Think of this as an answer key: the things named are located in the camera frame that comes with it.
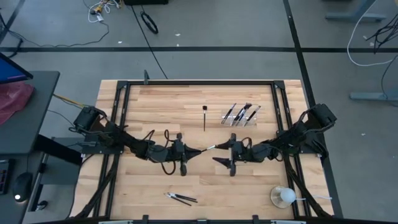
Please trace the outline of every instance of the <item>keyboard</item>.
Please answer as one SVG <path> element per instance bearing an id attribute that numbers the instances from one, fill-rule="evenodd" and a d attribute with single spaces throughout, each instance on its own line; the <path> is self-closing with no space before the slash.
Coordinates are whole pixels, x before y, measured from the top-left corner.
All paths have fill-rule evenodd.
<path id="1" fill-rule="evenodd" d="M 0 160 L 0 195 L 7 193 L 10 178 L 10 160 Z"/>

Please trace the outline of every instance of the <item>computer mouse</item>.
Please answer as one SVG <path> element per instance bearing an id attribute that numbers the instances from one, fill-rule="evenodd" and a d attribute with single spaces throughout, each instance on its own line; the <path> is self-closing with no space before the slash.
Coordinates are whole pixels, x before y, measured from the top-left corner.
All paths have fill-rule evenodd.
<path id="1" fill-rule="evenodd" d="M 12 186 L 12 194 L 17 202 L 23 202 L 29 198 L 32 187 L 32 174 L 25 172 L 17 177 Z"/>

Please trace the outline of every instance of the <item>yellow cable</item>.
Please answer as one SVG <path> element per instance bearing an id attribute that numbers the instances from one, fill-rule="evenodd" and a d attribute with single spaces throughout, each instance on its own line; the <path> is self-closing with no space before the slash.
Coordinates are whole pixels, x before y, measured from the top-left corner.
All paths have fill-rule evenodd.
<path id="1" fill-rule="evenodd" d="M 60 95 L 57 95 L 57 94 L 54 94 L 54 96 L 59 98 L 59 99 L 65 100 L 65 101 L 67 101 L 69 103 L 73 103 L 74 105 L 77 105 L 77 106 L 80 106 L 80 107 L 84 107 L 84 105 L 82 103 L 76 102 L 76 101 L 71 100 L 69 98 L 66 98 L 64 96 L 60 96 Z"/>

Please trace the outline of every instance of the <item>gray desk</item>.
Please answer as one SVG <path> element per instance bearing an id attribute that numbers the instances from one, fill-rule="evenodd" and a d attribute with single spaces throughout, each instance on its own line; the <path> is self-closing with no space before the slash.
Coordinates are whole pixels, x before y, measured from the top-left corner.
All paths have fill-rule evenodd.
<path id="1" fill-rule="evenodd" d="M 59 72 L 31 72 L 32 80 L 25 81 L 35 90 L 22 111 L 12 115 L 0 125 L 0 154 L 28 154 L 33 150 L 52 94 L 58 82 Z"/>
<path id="2" fill-rule="evenodd" d="M 40 131 L 45 113 L 57 84 L 58 72 L 31 72 L 34 79 L 26 81 L 35 87 L 26 107 L 16 112 L 8 121 L 0 125 L 0 159 L 13 159 L 14 168 L 6 195 L 0 195 L 0 222 L 20 223 L 24 217 L 28 201 L 18 203 L 12 196 L 12 185 L 17 176 L 27 170 L 28 154 Z M 28 171 L 37 176 L 43 153 L 34 151 L 29 155 Z"/>

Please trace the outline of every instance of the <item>white wire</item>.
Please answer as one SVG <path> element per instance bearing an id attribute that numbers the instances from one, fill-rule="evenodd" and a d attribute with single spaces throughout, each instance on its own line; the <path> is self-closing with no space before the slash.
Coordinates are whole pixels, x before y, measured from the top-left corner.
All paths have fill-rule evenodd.
<path id="1" fill-rule="evenodd" d="M 324 197 L 324 196 L 319 196 L 319 195 L 313 195 L 312 197 L 331 200 L 331 197 Z M 306 200 L 306 198 L 296 198 L 296 200 Z"/>
<path id="2" fill-rule="evenodd" d="M 351 37 L 349 38 L 349 41 L 348 41 L 348 45 L 347 45 L 347 54 L 348 54 L 348 57 L 349 57 L 349 59 L 350 59 L 354 64 L 356 64 L 357 66 L 368 67 L 368 66 L 374 66 L 374 65 L 384 65 L 384 64 L 390 63 L 390 62 L 392 61 L 392 59 L 391 59 L 391 60 L 388 60 L 388 61 L 386 61 L 386 62 L 379 62 L 379 63 L 372 63 L 372 64 L 368 64 L 368 65 L 362 65 L 362 64 L 360 64 L 360 63 L 356 63 L 356 62 L 351 58 L 351 55 L 349 54 L 349 45 L 351 44 L 351 41 L 352 41 L 352 39 L 353 39 L 355 30 L 356 30 L 356 28 L 357 28 L 359 22 L 361 22 L 361 19 L 365 16 L 366 13 L 368 13 L 368 11 L 370 10 L 370 8 L 372 8 L 372 6 L 374 5 L 374 3 L 373 3 L 373 4 L 369 7 L 369 9 L 366 10 L 366 12 L 359 18 L 358 22 L 356 23 L 356 25 L 355 25 L 355 27 L 354 27 L 353 33 L 351 34 Z"/>
<path id="3" fill-rule="evenodd" d="M 108 1 L 108 2 L 105 3 L 105 0 L 101 0 L 99 3 L 96 3 L 96 4 L 92 5 L 92 6 L 88 9 L 88 17 L 87 17 L 88 22 L 94 23 L 94 22 L 99 22 L 99 21 L 100 21 L 99 19 L 97 19 L 97 20 L 95 20 L 95 21 L 90 20 L 90 15 L 91 15 L 90 12 L 91 12 L 91 9 L 94 8 L 94 6 L 97 6 L 97 5 L 99 5 L 99 4 L 104 4 L 104 10 L 105 10 L 106 13 L 109 14 L 109 13 L 111 13 L 111 8 L 110 8 L 109 6 L 115 6 L 115 5 L 116 5 L 116 7 L 119 8 L 119 4 L 118 4 L 115 0 L 113 0 L 113 2 L 114 2 L 115 4 L 111 3 L 110 1 Z"/>

